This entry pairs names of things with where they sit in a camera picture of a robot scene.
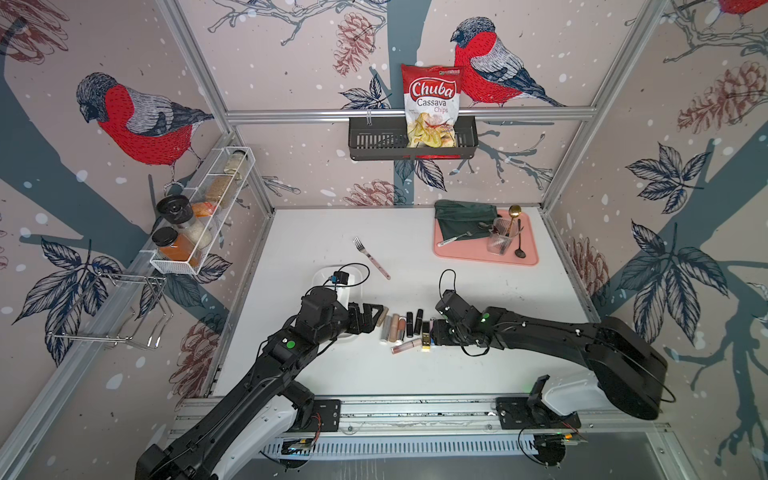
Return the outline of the black round lipstick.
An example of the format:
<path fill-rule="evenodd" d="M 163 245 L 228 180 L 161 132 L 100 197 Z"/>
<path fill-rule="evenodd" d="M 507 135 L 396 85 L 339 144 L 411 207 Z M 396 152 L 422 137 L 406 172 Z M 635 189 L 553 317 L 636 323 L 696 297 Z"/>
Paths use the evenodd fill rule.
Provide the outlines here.
<path fill-rule="evenodd" d="M 423 317 L 424 317 L 424 311 L 422 309 L 418 309 L 416 312 L 416 318 L 414 322 L 414 334 L 416 336 L 419 336 L 422 333 Z"/>

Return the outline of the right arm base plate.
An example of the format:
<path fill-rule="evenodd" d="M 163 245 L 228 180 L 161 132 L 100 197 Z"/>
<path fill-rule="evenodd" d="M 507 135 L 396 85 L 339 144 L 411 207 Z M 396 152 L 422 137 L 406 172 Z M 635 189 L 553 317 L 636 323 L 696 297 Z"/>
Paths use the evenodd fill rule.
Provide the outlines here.
<path fill-rule="evenodd" d="M 525 396 L 497 397 L 495 410 L 502 430 L 523 429 L 580 429 L 581 420 L 577 412 L 560 415 L 542 400 Z"/>

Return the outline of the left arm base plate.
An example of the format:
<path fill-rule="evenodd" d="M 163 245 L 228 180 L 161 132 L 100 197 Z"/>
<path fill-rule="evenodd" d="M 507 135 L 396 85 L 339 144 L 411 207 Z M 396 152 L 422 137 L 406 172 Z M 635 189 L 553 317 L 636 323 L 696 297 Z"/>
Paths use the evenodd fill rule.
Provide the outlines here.
<path fill-rule="evenodd" d="M 341 419 L 340 399 L 315 399 L 302 412 L 299 429 L 304 432 L 337 432 Z"/>

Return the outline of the white rectangular storage box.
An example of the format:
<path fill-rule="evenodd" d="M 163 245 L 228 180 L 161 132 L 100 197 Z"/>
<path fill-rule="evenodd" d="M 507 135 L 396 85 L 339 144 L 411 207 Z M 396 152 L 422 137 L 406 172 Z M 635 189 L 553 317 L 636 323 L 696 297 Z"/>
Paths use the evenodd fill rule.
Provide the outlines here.
<path fill-rule="evenodd" d="M 354 264 L 331 267 L 321 271 L 322 279 L 318 280 L 316 285 L 310 288 L 303 297 L 303 305 L 309 311 L 306 314 L 305 323 L 308 325 L 310 337 L 317 343 L 333 343 L 341 338 L 357 336 L 345 334 L 348 307 L 345 308 L 338 302 L 336 292 L 330 284 L 329 278 L 334 271 L 339 269 L 347 272 L 350 276 L 349 303 L 357 303 L 362 311 L 362 306 L 366 304 L 360 302 L 362 299 L 360 287 L 367 281 L 370 273 L 363 275 Z"/>

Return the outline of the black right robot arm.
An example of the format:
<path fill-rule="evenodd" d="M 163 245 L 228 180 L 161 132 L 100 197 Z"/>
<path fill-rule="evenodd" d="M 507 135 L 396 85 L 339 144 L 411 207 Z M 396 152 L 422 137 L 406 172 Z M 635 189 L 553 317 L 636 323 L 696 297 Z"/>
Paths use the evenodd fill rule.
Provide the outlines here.
<path fill-rule="evenodd" d="M 492 349 L 528 350 L 567 360 L 593 372 L 620 411 L 641 420 L 659 416 L 668 363 L 619 319 L 563 323 L 500 307 L 478 311 L 454 290 L 443 292 L 436 310 L 443 316 L 433 325 L 439 345 L 475 346 L 483 355 Z"/>

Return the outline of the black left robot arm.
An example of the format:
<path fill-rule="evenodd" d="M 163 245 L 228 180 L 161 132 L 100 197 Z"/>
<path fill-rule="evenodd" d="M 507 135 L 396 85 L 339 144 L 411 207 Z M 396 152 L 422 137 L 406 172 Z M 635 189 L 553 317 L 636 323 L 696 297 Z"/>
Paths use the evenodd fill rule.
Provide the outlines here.
<path fill-rule="evenodd" d="M 148 447 L 138 479 L 230 479 L 276 436 L 305 432 L 307 447 L 339 428 L 340 401 L 319 400 L 297 380 L 341 335 L 369 334 L 385 317 L 378 304 L 343 306 L 336 291 L 314 287 L 297 315 L 270 335 L 239 383 L 166 448 Z"/>

